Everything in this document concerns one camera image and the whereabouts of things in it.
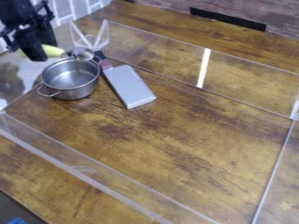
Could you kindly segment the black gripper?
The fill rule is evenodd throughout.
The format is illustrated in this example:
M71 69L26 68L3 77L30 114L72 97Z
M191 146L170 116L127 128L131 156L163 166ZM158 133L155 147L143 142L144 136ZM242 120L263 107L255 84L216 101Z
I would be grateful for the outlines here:
M0 38L10 51L23 50L32 61L46 61L43 45L56 46L51 21L55 19L48 0L0 0Z

